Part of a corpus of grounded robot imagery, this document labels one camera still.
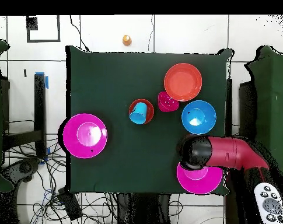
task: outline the dark green tablecloth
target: dark green tablecloth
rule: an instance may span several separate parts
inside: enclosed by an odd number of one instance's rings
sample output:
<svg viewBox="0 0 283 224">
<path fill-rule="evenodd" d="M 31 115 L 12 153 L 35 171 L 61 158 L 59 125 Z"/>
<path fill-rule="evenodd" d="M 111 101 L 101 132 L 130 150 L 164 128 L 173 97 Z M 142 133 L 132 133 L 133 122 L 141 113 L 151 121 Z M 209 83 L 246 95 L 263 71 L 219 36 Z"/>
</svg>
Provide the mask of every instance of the dark green tablecloth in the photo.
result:
<svg viewBox="0 0 283 224">
<path fill-rule="evenodd" d="M 232 50 L 219 54 L 87 53 L 67 47 L 67 73 L 71 81 L 71 116 L 90 113 L 106 125 L 108 141 L 91 159 L 71 156 L 72 192 L 186 193 L 176 177 L 179 156 L 176 145 L 188 132 L 181 112 L 158 109 L 158 93 L 174 64 L 196 66 L 202 75 L 202 89 L 194 100 L 211 103 L 217 114 L 208 135 L 223 136 L 225 126 L 226 62 Z M 146 125 L 130 121 L 128 109 L 135 99 L 147 99 L 155 115 Z M 218 186 L 213 193 L 227 194 Z"/>
</svg>

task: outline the red plate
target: red plate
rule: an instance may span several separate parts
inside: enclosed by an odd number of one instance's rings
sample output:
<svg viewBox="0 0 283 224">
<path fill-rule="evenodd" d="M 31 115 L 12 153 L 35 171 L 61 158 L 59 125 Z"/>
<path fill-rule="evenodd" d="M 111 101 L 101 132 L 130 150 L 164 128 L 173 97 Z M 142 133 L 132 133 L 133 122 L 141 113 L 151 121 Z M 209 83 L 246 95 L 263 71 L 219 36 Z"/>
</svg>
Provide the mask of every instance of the red plate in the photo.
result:
<svg viewBox="0 0 283 224">
<path fill-rule="evenodd" d="M 134 100 L 134 101 L 132 102 L 132 104 L 130 105 L 130 107 L 129 107 L 129 114 L 133 111 L 133 108 L 136 106 L 136 104 L 137 104 L 138 102 L 143 102 L 143 103 L 145 103 L 145 104 L 147 105 L 147 107 L 148 107 L 148 109 L 147 109 L 147 111 L 146 111 L 146 120 L 145 120 L 145 122 L 143 123 L 143 124 L 147 124 L 147 123 L 149 123 L 150 120 L 153 118 L 153 112 L 154 112 L 154 110 L 153 110 L 153 105 L 152 105 L 152 103 L 149 102 L 148 100 L 145 100 L 145 99 Z"/>
<path fill-rule="evenodd" d="M 166 73 L 164 87 L 170 97 L 180 102 L 193 99 L 202 85 L 199 70 L 191 64 L 176 64 Z"/>
</svg>

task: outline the pink plate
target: pink plate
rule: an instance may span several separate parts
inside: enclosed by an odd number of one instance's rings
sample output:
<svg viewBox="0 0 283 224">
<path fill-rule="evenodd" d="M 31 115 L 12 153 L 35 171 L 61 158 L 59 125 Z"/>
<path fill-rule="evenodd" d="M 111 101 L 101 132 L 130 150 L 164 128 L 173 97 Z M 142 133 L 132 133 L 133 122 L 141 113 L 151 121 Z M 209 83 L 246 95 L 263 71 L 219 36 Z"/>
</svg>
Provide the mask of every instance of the pink plate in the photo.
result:
<svg viewBox="0 0 283 224">
<path fill-rule="evenodd" d="M 77 114 L 67 122 L 62 133 L 67 150 L 78 158 L 98 155 L 107 142 L 104 123 L 92 114 Z"/>
<path fill-rule="evenodd" d="M 177 179 L 181 186 L 194 194 L 208 194 L 219 186 L 222 180 L 222 169 L 204 167 L 198 171 L 188 171 L 177 165 Z"/>
</svg>

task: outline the white remote control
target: white remote control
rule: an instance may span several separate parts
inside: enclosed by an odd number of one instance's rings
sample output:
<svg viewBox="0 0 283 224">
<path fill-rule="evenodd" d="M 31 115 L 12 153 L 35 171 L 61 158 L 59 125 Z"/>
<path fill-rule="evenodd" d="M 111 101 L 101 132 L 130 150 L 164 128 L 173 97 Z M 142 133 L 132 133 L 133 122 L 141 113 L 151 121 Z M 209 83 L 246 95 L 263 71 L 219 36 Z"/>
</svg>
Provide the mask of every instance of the white remote control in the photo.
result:
<svg viewBox="0 0 283 224">
<path fill-rule="evenodd" d="M 260 217 L 265 224 L 283 224 L 282 198 L 269 183 L 260 183 L 254 189 Z"/>
</svg>

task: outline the tiled floor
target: tiled floor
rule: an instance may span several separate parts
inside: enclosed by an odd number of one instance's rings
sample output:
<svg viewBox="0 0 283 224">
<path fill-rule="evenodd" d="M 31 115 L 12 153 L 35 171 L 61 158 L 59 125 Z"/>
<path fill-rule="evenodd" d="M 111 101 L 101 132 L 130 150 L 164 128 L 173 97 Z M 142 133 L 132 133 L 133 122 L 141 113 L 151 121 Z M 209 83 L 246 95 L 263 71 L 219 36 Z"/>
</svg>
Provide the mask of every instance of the tiled floor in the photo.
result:
<svg viewBox="0 0 283 224">
<path fill-rule="evenodd" d="M 30 31 L 31 39 L 56 39 L 55 16 L 37 16 L 39 29 Z M 279 16 L 267 15 L 115 15 L 115 16 L 72 16 L 72 22 L 81 32 L 82 41 L 91 51 L 138 51 L 156 53 L 217 53 L 220 49 L 231 48 L 235 51 L 231 65 L 233 80 L 233 124 L 239 124 L 239 84 L 250 80 L 244 64 L 256 56 L 256 49 L 261 45 L 271 45 L 283 53 L 283 22 Z M 125 47 L 121 39 L 124 34 L 132 38 L 132 44 Z M 47 145 L 54 151 L 57 130 L 65 119 L 65 46 L 82 47 L 80 35 L 71 25 L 69 16 L 60 16 L 61 42 L 27 43 L 26 18 L 24 16 L 0 16 L 0 39 L 10 45 L 8 52 L 0 56 L 0 69 L 3 76 L 8 76 L 10 89 L 10 121 L 32 120 L 33 78 L 35 72 L 44 72 L 49 78 L 47 99 Z M 11 132 L 33 129 L 32 122 L 11 123 Z M 233 133 L 238 127 L 233 126 Z M 6 153 L 4 166 L 18 160 L 18 153 Z M 55 153 L 55 159 L 65 161 L 64 152 Z M 49 172 L 44 164 L 39 167 L 39 174 L 33 176 L 29 183 L 22 183 L 18 193 L 18 213 L 21 224 L 41 224 L 35 220 L 42 203 L 44 189 L 50 188 Z M 65 185 L 65 167 L 60 166 L 53 174 L 57 188 Z M 78 194 L 84 216 L 72 224 L 116 224 L 103 194 Z M 182 206 L 173 202 L 170 206 L 172 224 L 225 224 L 223 197 L 217 195 L 173 194 L 172 201 L 180 199 Z M 43 224 L 61 224 L 51 211 Z M 60 217 L 65 211 L 57 211 Z M 63 219 L 62 224 L 71 224 Z"/>
</svg>

